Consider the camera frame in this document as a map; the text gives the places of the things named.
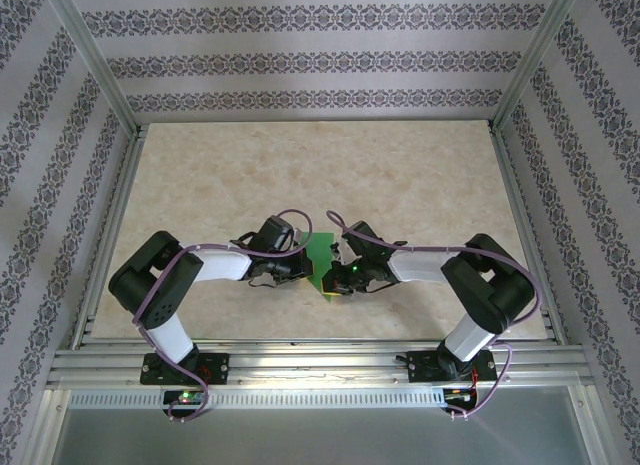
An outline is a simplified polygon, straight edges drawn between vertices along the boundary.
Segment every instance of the wall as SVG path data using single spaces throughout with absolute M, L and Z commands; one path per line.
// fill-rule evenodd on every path
M 576 0 L 504 139 L 572 341 L 640 463 L 640 0 Z
M 138 120 L 489 118 L 550 0 L 75 0 Z
M 0 14 L 0 464 L 18 461 L 68 335 L 125 144 L 47 0 Z

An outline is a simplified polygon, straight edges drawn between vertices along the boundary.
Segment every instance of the beige surface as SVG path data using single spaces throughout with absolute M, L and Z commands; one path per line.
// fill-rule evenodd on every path
M 185 243 L 226 242 L 291 207 L 318 231 L 337 231 L 324 216 L 332 208 L 415 245 L 486 232 L 523 261 L 485 122 L 155 124 L 109 276 L 157 230 Z M 306 280 L 276 290 L 216 280 L 196 283 L 178 314 L 197 338 L 441 339 L 464 309 L 440 284 L 328 303 Z M 137 336 L 106 287 L 93 336 Z M 541 317 L 510 337 L 546 337 Z

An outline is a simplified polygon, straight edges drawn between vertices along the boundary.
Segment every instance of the green block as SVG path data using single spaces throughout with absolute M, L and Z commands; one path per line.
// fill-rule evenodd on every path
M 306 240 L 307 234 L 302 234 L 302 241 Z M 313 262 L 313 275 L 307 277 L 307 280 L 322 293 L 322 277 L 331 269 L 333 254 L 331 253 L 331 245 L 334 243 L 333 233 L 313 232 L 311 242 L 307 245 L 307 256 Z M 322 296 L 331 301 L 331 295 Z

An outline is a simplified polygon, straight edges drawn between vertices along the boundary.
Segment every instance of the bracket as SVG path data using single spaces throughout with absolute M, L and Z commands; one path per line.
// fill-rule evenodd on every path
M 407 364 L 407 375 L 409 383 L 433 383 L 433 382 L 449 382 L 450 378 L 438 363 L 439 352 L 437 350 L 420 350 L 407 352 L 407 357 L 397 356 L 396 360 L 400 360 Z M 495 381 L 498 379 L 496 372 L 493 353 L 489 350 L 480 350 L 478 354 L 471 360 L 468 376 L 471 377 L 471 369 L 475 368 L 478 372 L 478 380 Z
M 193 373 L 207 385 L 226 385 L 229 375 L 228 353 L 199 353 Z M 174 370 L 155 353 L 147 353 L 140 373 L 142 385 L 197 385 L 189 377 Z

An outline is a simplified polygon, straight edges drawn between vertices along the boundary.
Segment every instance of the perforated metal strip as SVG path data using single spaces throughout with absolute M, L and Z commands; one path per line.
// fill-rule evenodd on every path
M 74 391 L 70 409 L 154 409 L 162 403 L 158 390 Z M 214 390 L 216 409 L 433 408 L 444 405 L 441 388 L 389 390 Z

